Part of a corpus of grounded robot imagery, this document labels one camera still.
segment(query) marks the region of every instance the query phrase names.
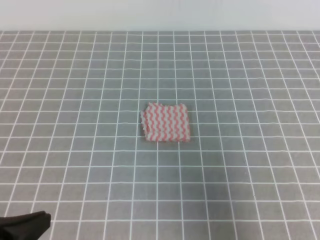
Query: towel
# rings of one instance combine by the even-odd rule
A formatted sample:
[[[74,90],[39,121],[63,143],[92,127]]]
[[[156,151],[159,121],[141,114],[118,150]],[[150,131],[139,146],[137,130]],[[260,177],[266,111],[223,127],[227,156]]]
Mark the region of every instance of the towel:
[[[141,113],[145,139],[153,142],[188,142],[190,126],[184,104],[162,105],[149,103]]]

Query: white wall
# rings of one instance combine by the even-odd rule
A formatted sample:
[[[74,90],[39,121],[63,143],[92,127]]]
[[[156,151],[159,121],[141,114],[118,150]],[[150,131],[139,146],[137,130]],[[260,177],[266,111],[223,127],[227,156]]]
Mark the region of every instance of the white wall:
[[[319,30],[320,0],[0,0],[0,30]]]

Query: pink and white striped cloth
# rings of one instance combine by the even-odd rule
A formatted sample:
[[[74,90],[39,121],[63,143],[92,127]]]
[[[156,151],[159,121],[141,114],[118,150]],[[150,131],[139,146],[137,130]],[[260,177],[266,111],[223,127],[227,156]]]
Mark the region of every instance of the pink and white striped cloth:
[[[190,126],[187,107],[149,103],[141,112],[141,123],[147,141],[188,142]]]

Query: gray grid mat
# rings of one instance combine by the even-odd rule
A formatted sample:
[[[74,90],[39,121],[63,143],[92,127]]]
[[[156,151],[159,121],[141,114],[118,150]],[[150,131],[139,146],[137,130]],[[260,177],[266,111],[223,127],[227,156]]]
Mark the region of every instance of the gray grid mat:
[[[0,32],[0,216],[42,240],[319,240],[320,32]],[[190,143],[138,111],[184,103]]]

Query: black object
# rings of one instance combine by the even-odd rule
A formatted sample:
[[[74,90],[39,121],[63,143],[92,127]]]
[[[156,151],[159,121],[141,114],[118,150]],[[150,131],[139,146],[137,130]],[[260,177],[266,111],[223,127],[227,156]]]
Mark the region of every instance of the black object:
[[[37,240],[50,228],[50,223],[51,215],[45,211],[0,217],[0,240]]]

